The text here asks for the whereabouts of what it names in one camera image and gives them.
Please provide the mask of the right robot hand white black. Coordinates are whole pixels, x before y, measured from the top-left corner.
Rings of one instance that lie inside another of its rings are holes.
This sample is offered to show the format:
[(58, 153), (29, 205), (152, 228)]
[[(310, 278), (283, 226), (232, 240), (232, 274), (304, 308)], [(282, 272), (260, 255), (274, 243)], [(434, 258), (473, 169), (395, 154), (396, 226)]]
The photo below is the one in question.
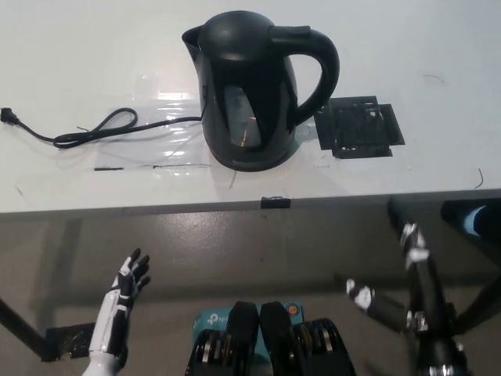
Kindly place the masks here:
[(396, 302), (353, 279), (346, 281), (347, 296), (368, 317), (397, 333), (410, 331), (451, 337), (452, 325), (442, 284), (420, 227), (416, 222), (404, 222), (394, 228), (403, 250), (409, 304)]

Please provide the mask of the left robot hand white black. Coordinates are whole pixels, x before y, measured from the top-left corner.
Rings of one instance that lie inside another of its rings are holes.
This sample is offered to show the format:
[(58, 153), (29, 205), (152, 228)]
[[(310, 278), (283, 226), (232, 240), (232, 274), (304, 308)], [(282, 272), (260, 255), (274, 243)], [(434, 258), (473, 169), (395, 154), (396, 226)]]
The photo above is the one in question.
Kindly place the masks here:
[(136, 248), (124, 261), (103, 298), (92, 334), (89, 352), (101, 352), (120, 357), (126, 347), (130, 317), (135, 300), (151, 281), (147, 275), (148, 255), (141, 256)]

